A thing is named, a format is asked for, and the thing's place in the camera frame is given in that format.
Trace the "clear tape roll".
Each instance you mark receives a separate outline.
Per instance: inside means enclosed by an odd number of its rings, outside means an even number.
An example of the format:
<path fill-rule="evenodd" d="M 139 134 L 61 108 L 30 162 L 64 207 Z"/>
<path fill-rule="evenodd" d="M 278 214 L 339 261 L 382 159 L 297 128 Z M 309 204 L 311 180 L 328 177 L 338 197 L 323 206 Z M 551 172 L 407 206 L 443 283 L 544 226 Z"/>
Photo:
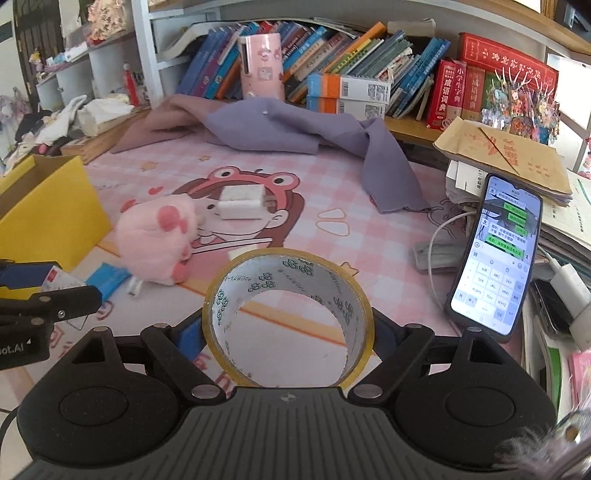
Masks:
<path fill-rule="evenodd" d="M 207 350 L 236 384 L 349 387 L 378 365 L 374 316 L 349 263 L 215 245 L 194 267 Z"/>

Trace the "white charger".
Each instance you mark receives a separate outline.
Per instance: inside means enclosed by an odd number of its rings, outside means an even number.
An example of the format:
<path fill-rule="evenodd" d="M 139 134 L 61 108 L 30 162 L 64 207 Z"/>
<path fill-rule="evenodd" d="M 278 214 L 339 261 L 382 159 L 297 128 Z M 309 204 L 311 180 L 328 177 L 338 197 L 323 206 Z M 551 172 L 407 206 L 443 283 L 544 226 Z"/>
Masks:
<path fill-rule="evenodd" d="M 262 184 L 228 185 L 221 190 L 217 209 L 222 220 L 259 220 L 275 203 Z"/>

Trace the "white red small box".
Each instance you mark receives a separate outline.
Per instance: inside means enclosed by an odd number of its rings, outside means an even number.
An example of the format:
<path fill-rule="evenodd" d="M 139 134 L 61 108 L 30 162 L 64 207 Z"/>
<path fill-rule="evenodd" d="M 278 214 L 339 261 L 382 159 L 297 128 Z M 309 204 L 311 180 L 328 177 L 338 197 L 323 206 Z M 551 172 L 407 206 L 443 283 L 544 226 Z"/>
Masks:
<path fill-rule="evenodd" d="M 71 290 L 86 287 L 86 283 L 75 276 L 53 268 L 43 281 L 40 292 L 46 297 L 49 296 L 50 305 L 56 312 L 57 318 L 71 320 L 88 315 L 87 305 L 79 298 L 79 293 L 68 293 L 56 295 L 56 291 Z"/>

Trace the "yellow cardboard box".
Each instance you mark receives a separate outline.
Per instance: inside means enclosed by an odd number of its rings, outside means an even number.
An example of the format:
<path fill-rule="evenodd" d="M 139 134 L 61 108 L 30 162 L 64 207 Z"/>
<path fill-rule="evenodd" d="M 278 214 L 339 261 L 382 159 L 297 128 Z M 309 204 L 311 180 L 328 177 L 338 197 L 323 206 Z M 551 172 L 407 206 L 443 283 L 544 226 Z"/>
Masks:
<path fill-rule="evenodd" d="M 1 257 L 73 270 L 111 230 L 78 156 L 31 155 L 1 178 Z"/>

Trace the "pink plush toy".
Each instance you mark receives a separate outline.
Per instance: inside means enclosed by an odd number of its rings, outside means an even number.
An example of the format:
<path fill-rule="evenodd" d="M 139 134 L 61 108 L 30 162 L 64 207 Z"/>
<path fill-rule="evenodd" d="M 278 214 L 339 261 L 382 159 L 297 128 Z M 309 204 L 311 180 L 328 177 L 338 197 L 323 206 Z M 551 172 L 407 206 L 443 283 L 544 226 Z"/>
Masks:
<path fill-rule="evenodd" d="M 135 204 L 114 228 L 121 263 L 144 282 L 174 285 L 188 276 L 186 262 L 202 217 L 186 194 L 167 195 Z"/>

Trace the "smartphone with lit screen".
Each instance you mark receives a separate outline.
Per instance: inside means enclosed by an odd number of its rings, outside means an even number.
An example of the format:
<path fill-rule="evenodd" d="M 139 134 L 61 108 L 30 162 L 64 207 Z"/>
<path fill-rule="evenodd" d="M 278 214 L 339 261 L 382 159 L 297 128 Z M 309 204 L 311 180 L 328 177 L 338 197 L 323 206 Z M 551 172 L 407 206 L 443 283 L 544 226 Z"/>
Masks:
<path fill-rule="evenodd" d="M 490 174 L 445 311 L 497 341 L 512 337 L 531 281 L 543 202 L 525 185 Z"/>

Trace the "rubber band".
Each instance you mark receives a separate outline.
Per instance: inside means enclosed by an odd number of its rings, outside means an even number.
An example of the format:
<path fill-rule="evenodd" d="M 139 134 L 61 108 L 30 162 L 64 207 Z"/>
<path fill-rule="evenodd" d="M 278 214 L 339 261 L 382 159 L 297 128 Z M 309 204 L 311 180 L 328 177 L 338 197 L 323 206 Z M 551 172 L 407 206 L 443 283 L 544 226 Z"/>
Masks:
<path fill-rule="evenodd" d="M 318 213 L 315 226 L 325 233 L 338 237 L 348 237 L 349 233 L 351 233 L 349 223 L 346 221 L 346 212 L 341 208 L 329 209 Z"/>

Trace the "wooden chess box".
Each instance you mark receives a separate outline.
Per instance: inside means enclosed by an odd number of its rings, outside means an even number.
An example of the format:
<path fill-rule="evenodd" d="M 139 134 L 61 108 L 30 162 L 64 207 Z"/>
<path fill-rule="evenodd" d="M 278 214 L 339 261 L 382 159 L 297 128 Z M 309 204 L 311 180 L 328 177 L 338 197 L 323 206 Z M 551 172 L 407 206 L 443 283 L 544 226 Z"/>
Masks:
<path fill-rule="evenodd" d="M 62 156 L 78 156 L 84 164 L 89 164 L 97 157 L 113 148 L 126 131 L 138 120 L 148 114 L 147 109 L 133 113 L 128 119 L 100 133 L 96 137 L 75 139 L 60 148 Z"/>

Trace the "purple pink cloth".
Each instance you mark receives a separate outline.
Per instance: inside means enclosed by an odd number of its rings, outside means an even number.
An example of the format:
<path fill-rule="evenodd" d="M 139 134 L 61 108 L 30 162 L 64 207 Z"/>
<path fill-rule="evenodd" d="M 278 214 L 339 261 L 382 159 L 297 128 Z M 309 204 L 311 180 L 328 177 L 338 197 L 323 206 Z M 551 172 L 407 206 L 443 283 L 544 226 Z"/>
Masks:
<path fill-rule="evenodd" d="M 207 141 L 238 151 L 318 154 L 322 146 L 363 160 L 361 183 L 382 214 L 430 208 L 398 141 L 381 118 L 310 111 L 272 98 L 219 102 L 175 94 L 128 128 L 113 153 L 181 138 L 199 126 Z"/>

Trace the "brown paper envelope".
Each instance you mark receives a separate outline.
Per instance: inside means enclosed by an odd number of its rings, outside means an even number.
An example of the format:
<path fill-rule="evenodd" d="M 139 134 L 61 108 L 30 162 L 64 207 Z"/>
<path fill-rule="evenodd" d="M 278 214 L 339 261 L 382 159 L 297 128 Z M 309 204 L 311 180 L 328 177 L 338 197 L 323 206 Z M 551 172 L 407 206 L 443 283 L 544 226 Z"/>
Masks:
<path fill-rule="evenodd" d="M 560 156 L 544 144 L 456 118 L 434 146 L 450 159 L 527 183 L 558 202 L 567 203 L 572 197 Z"/>

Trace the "orange blue white box lower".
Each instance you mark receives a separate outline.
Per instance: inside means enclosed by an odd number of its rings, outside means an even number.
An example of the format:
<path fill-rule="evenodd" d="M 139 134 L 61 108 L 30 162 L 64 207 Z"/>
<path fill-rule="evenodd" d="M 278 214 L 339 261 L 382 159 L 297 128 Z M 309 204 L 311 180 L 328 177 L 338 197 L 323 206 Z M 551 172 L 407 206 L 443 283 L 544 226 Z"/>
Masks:
<path fill-rule="evenodd" d="M 384 119 L 386 116 L 385 104 L 349 99 L 308 97 L 307 109 L 318 113 L 349 114 L 359 121 Z"/>

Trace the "orange blue white box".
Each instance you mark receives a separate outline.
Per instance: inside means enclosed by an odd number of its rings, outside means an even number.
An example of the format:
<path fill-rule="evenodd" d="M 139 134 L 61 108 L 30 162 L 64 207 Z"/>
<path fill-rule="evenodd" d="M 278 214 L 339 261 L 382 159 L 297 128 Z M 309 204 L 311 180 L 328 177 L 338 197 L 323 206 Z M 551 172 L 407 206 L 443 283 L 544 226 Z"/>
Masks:
<path fill-rule="evenodd" d="M 359 121 L 384 119 L 386 116 L 385 104 L 349 99 L 308 97 L 307 109 L 318 113 L 349 114 Z"/>
<path fill-rule="evenodd" d="M 308 96 L 325 99 L 346 99 L 387 104 L 391 84 L 366 77 L 311 73 L 307 78 Z"/>

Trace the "red dictionary book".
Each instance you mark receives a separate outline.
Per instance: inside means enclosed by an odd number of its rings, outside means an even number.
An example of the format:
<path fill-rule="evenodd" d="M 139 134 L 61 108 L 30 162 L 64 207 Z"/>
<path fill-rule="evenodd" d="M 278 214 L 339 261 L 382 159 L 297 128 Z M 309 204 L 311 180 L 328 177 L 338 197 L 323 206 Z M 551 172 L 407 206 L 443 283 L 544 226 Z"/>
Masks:
<path fill-rule="evenodd" d="M 461 116 L 466 75 L 465 62 L 451 59 L 440 62 L 427 117 L 429 128 L 445 131 Z"/>

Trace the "orange blue white box upper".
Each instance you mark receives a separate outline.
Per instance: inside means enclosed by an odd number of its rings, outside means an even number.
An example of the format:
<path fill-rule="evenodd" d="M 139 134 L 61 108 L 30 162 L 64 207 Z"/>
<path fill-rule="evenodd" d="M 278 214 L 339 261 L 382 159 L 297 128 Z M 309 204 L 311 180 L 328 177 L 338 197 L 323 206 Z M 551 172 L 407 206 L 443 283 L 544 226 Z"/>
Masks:
<path fill-rule="evenodd" d="M 307 78 L 308 96 L 325 99 L 346 99 L 387 104 L 391 84 L 366 77 L 311 73 Z"/>

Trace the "pink cartoon cylinder holder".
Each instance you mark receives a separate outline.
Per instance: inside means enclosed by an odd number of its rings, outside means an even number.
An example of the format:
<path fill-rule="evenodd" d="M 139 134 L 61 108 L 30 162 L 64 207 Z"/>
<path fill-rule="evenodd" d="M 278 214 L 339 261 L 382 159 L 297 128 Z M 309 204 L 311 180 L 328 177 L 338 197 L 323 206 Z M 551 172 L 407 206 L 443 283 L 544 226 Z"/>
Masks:
<path fill-rule="evenodd" d="M 256 34 L 239 38 L 242 98 L 284 100 L 283 55 L 280 34 Z"/>

